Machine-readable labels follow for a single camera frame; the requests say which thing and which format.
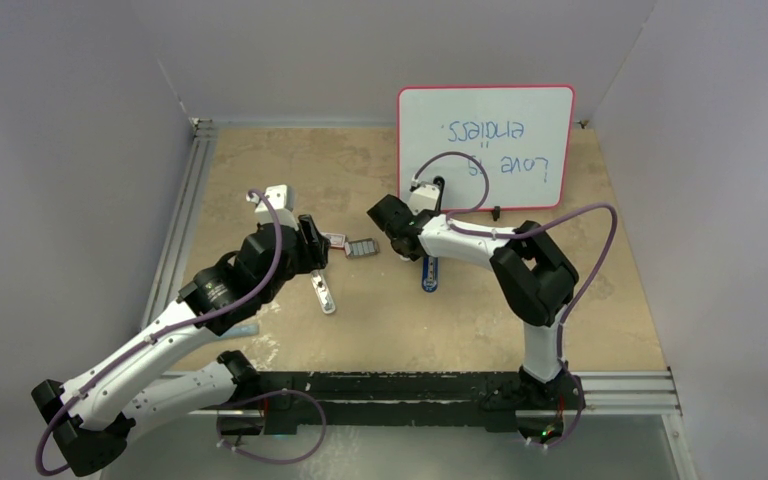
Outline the blue lighter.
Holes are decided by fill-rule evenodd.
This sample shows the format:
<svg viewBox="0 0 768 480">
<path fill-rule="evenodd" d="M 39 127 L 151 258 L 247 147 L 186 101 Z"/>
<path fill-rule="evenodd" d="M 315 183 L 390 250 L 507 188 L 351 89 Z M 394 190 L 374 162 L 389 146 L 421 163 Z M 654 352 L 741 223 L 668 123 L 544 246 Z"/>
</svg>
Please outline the blue lighter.
<svg viewBox="0 0 768 480">
<path fill-rule="evenodd" d="M 423 273 L 421 287 L 426 293 L 433 293 L 439 286 L 439 259 L 437 257 L 425 257 L 423 259 Z"/>
</svg>

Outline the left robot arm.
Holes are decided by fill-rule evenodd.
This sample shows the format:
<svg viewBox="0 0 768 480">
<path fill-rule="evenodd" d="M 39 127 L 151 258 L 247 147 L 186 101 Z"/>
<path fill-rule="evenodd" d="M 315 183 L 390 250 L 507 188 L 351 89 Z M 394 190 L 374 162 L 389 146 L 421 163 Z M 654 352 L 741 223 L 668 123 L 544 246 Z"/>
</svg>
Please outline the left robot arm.
<svg viewBox="0 0 768 480">
<path fill-rule="evenodd" d="M 248 198 L 257 227 L 238 249 L 198 272 L 155 319 L 94 367 L 32 390 L 46 423 L 34 459 L 41 476 L 55 475 L 44 461 L 49 442 L 65 471 L 85 477 L 105 469 L 133 440 L 200 408 L 275 409 L 282 399 L 299 397 L 295 389 L 266 383 L 239 351 L 164 379 L 177 361 L 255 316 L 286 282 L 327 264 L 328 240 L 310 216 L 295 214 L 291 186 L 254 189 Z"/>
</svg>

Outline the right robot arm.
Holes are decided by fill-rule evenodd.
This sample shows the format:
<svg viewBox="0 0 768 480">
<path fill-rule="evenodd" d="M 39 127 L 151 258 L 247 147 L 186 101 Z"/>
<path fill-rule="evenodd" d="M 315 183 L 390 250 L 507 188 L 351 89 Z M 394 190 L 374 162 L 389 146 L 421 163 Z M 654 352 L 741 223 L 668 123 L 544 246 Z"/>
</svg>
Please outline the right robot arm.
<svg viewBox="0 0 768 480">
<path fill-rule="evenodd" d="M 404 259 L 454 259 L 494 274 L 507 305 L 523 322 L 523 397 L 536 407 L 548 405 L 559 396 L 564 377 L 561 321 L 579 280 L 576 268 L 537 222 L 518 228 L 480 226 L 437 209 L 436 187 L 412 195 L 419 202 L 387 194 L 367 215 Z"/>
</svg>

